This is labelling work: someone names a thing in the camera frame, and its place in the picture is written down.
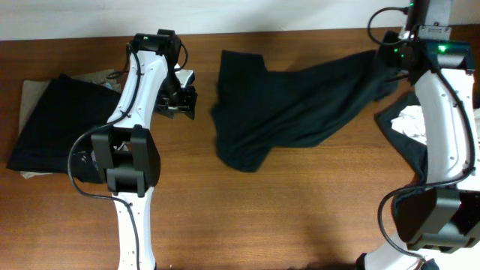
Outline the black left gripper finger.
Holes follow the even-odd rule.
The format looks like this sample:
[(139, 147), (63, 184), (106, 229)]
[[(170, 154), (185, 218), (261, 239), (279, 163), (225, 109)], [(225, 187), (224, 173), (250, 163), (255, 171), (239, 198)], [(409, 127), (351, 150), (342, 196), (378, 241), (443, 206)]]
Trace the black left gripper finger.
[(178, 108), (176, 106), (169, 106), (167, 103), (157, 103), (155, 105), (155, 110), (157, 113), (161, 114), (162, 116), (166, 116), (169, 119), (173, 119), (175, 114), (178, 112)]
[(184, 114), (190, 119), (195, 119), (197, 96), (190, 96), (185, 100)]

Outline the dark green t-shirt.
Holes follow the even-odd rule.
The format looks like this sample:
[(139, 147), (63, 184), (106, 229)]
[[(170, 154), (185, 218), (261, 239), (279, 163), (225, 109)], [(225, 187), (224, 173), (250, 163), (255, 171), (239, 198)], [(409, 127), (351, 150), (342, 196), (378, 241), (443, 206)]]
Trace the dark green t-shirt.
[(276, 147), (310, 148), (395, 91), (384, 46), (299, 71), (269, 71), (262, 55), (224, 50), (211, 109), (217, 156), (255, 173)]

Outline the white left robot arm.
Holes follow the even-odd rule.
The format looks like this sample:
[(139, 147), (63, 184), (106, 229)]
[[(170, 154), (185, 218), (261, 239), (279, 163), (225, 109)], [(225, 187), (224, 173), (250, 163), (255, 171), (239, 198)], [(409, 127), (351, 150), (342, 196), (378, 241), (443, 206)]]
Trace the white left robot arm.
[(128, 76), (109, 127), (91, 135), (100, 180), (118, 218), (120, 269), (156, 269), (150, 211), (161, 156), (150, 127), (154, 113), (195, 116), (194, 72), (178, 63), (184, 46), (173, 30), (136, 34), (127, 44)]

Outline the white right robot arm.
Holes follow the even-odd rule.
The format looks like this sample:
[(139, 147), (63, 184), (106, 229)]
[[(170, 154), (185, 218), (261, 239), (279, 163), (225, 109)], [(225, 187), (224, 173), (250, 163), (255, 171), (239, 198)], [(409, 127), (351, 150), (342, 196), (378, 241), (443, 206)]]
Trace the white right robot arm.
[(471, 46), (451, 40), (452, 3), (411, 1), (390, 49), (408, 73), (427, 139), (425, 182), (393, 190), (396, 231), (362, 254), (357, 269), (454, 269), (479, 265), (479, 143), (473, 112)]

